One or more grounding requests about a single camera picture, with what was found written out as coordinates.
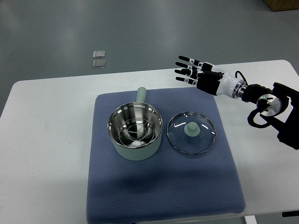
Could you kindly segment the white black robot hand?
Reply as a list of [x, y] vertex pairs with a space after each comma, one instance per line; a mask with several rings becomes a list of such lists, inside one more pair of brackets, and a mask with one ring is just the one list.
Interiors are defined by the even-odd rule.
[[175, 64], [180, 69], [176, 69], [175, 72], [182, 77], [176, 77], [176, 80], [193, 85], [203, 92], [237, 99], [243, 95], [243, 90], [248, 86], [246, 80], [239, 79], [237, 75], [231, 76], [222, 67], [185, 56], [178, 58], [181, 62]]

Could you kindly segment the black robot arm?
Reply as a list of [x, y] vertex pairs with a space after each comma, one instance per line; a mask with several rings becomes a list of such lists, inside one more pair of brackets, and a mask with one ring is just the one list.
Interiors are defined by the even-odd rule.
[[237, 96], [244, 102], [256, 105], [248, 116], [248, 124], [256, 128], [272, 126], [278, 131], [280, 142], [298, 150], [299, 148], [299, 92], [280, 83], [274, 83], [273, 89], [258, 84], [248, 85], [240, 71], [245, 85], [239, 88]]

